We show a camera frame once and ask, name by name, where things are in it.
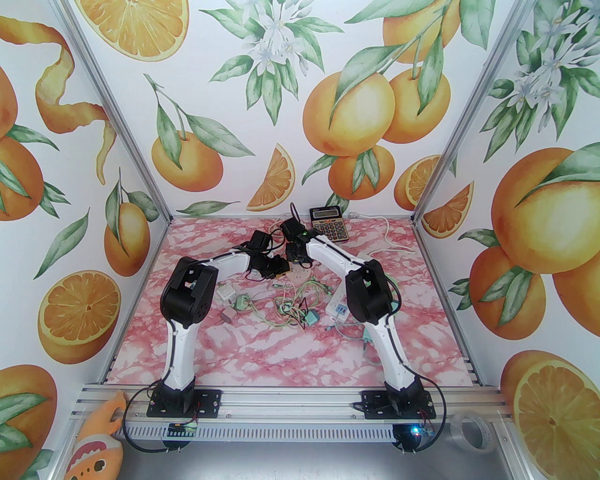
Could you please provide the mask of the white power strip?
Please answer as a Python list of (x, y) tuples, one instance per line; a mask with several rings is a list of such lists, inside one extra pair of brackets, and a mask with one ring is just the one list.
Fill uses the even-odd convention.
[(341, 281), (332, 294), (324, 312), (329, 320), (329, 326), (333, 327), (338, 321), (347, 321), (350, 311), (347, 305), (345, 281)]

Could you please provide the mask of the beige desk calculator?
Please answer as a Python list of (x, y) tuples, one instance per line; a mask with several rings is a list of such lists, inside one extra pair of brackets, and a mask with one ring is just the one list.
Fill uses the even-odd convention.
[(349, 234), (339, 206), (311, 208), (309, 216), (313, 229), (324, 234), (330, 241), (339, 243), (349, 240)]

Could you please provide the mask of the black controller with LED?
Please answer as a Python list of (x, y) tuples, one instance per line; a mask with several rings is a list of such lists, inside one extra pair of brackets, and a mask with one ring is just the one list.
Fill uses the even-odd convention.
[(416, 454), (432, 444), (435, 434), (429, 433), (417, 424), (395, 424), (392, 426), (392, 445), (403, 453)]

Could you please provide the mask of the clear tape roll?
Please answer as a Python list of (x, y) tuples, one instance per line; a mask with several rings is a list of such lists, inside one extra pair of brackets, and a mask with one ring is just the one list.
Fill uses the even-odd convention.
[[(472, 443), (464, 430), (465, 424), (473, 424), (481, 437), (480, 444)], [(492, 436), (491, 424), (478, 412), (463, 410), (452, 416), (450, 422), (450, 435), (456, 446), (469, 454), (484, 455), (493, 452), (496, 441)]]

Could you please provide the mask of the orange plush fish toy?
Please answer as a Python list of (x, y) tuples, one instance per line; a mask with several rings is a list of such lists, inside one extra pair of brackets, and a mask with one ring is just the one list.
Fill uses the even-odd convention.
[(118, 390), (90, 414), (79, 431), (64, 480), (117, 479), (123, 461), (123, 446), (113, 435), (122, 426), (122, 418), (112, 418), (126, 406), (126, 397)]

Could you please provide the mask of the aluminium frame rail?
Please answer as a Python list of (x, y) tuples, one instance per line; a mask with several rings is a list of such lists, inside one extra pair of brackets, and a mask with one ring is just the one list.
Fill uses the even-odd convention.
[[(69, 420), (79, 428), (84, 420), (117, 390), (129, 399), (138, 385), (86, 384)], [(246, 442), (382, 442), (392, 441), (392, 426), (417, 424), (424, 420), (367, 420), (353, 408), (366, 387), (214, 387), (221, 389), (221, 403), (215, 419), (197, 419), (193, 438), (167, 438), (169, 423), (187, 419), (150, 418), (150, 402), (141, 393), (129, 407), (126, 429), (135, 443), (151, 441), (246, 441)], [(471, 410), (489, 423), (511, 421), (503, 397), (495, 387), (442, 388), (447, 405), (447, 422), (459, 411)]]

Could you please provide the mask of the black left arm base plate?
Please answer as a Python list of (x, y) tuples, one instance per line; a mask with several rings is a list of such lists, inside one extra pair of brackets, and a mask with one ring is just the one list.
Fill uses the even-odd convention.
[(194, 388), (185, 392), (156, 389), (152, 392), (146, 416), (150, 418), (208, 418), (218, 417), (221, 390)]

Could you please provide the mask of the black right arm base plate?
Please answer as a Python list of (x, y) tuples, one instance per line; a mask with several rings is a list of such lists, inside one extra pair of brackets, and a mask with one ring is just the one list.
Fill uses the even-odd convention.
[(427, 390), (409, 397), (407, 402), (398, 400), (397, 407), (392, 403), (387, 391), (360, 392), (360, 405), (367, 420), (435, 420), (438, 418), (432, 396)]

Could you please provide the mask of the aluminium frame post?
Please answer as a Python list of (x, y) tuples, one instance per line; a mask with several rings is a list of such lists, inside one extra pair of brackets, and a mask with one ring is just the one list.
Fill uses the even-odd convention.
[(124, 144), (131, 160), (140, 174), (144, 185), (148, 187), (150, 197), (155, 201), (159, 214), (168, 225), (171, 224), (173, 216), (169, 207), (160, 192), (154, 177), (150, 173), (148, 165), (144, 160), (141, 148), (133, 137), (131, 129), (126, 122), (126, 118), (114, 97), (111, 87), (105, 78), (101, 66), (94, 55), (87, 39), (84, 37), (81, 26), (75, 19), (73, 9), (68, 5), (67, 0), (49, 0), (54, 15), (66, 30), (67, 38), (73, 43), (75, 51), (83, 60), (84, 66), (87, 69), (90, 81), (101, 99), (102, 106), (105, 108), (106, 114), (111, 121), (111, 124)]
[(469, 132), (471, 124), (476, 118), (484, 99), (491, 89), (497, 71), (504, 62), (506, 51), (511, 47), (512, 43), (516, 41), (518, 33), (533, 9), (535, 1), (536, 0), (513, 0), (504, 24), (502, 24), (501, 30), (499, 30), (499, 34), (487, 54), (486, 61), (483, 63), (480, 75), (474, 84), (474, 88), (463, 107), (448, 143), (442, 151), (438, 165), (434, 169), (426, 189), (424, 189), (422, 197), (411, 215), (412, 225), (418, 225), (418, 223), (420, 223), (420, 219), (424, 216), (426, 208), (435, 195), (439, 184), (444, 176), (450, 171), (450, 166), (453, 161), (457, 159), (461, 143), (465, 138), (465, 135)]

